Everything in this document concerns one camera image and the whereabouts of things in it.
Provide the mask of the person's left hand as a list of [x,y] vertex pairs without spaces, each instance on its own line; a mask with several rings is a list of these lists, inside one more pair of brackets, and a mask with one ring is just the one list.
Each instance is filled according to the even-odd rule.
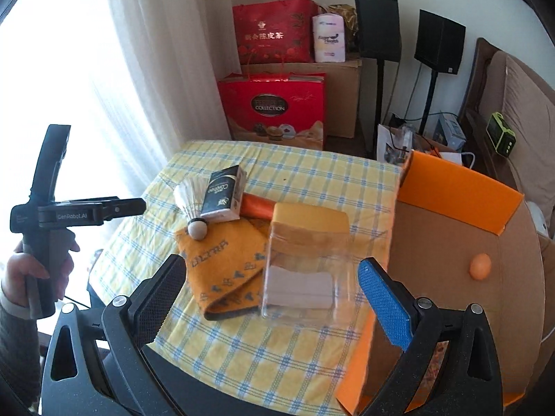
[[[80,247],[76,242],[71,244],[65,260],[60,266],[59,276],[55,281],[55,296],[58,300],[64,298],[70,274],[74,270],[74,260],[70,252],[78,253],[79,251]],[[14,250],[14,254],[8,259],[2,278],[2,289],[9,302],[21,307],[28,306],[25,290],[25,277],[28,275],[37,279],[49,278],[49,273],[44,266],[35,257],[24,252],[23,243],[20,241]]]

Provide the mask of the dark sleeve left forearm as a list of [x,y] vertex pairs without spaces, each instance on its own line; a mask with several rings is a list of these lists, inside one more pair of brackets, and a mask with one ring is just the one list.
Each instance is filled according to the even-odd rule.
[[29,309],[11,302],[1,290],[1,376],[25,405],[41,392],[40,343]]

